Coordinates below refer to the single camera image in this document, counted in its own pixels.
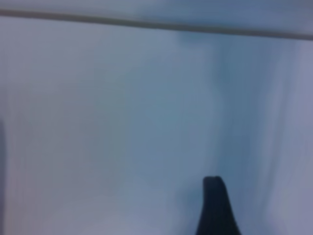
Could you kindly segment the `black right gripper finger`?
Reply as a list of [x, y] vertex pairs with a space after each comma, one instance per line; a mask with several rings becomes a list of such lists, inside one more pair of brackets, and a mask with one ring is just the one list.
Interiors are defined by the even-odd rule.
[[204, 177], [203, 206], [196, 235], [240, 235], [224, 181]]

